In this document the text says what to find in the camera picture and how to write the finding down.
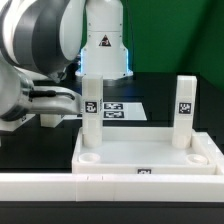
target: white tray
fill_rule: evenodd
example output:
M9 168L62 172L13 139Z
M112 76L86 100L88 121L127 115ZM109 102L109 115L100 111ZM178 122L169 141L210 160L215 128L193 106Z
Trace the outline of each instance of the white tray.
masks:
M193 131L191 147L176 149L171 144L172 133L172 128L104 127L102 145L86 148L80 129L72 159L73 173L217 173L217 164L210 152L211 144L204 141L205 136L210 139L208 135Z

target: black table surface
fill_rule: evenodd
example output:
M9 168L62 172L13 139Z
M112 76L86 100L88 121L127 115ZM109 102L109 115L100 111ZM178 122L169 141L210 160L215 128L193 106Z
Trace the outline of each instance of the black table surface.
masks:
M137 73L134 81L104 87L104 102L142 102L147 121L104 121L104 126L172 127L177 74ZM197 75L193 128L224 152L224 93ZM37 82L36 85L52 85ZM60 86L81 93L81 85ZM71 173L81 120L40 127L35 116L13 133L1 132L1 173ZM0 202L0 223L223 223L224 203Z

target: warning label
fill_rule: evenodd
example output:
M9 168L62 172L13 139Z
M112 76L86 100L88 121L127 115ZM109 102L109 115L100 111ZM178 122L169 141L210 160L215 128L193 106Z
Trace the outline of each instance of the warning label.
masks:
M107 35L104 36L103 40L101 41L100 45L101 47L111 47L111 43L107 37Z

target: cable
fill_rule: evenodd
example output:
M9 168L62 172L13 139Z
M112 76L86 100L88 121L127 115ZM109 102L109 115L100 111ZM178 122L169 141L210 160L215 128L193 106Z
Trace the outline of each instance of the cable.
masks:
M131 62L131 69L134 71L134 61L135 61L135 40L134 40L134 29L133 29L133 20L132 20L132 12L129 4L129 0L126 0L126 7L128 11L128 18L129 18L129 26L131 29L131 44L132 44L132 62Z
M40 97L56 97L56 96L66 96L71 100L75 100L75 97L71 93L67 92L56 92L54 90L47 90L47 91L36 91L32 90L29 93L29 97L33 98L40 98Z

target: circular hole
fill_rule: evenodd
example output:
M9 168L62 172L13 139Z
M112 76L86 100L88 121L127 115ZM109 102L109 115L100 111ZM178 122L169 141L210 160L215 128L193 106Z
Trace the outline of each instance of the circular hole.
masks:
M80 163L98 163L100 156L96 153L84 153L79 156Z
M207 165L208 159L198 154L190 154L186 158L187 163L190 165Z

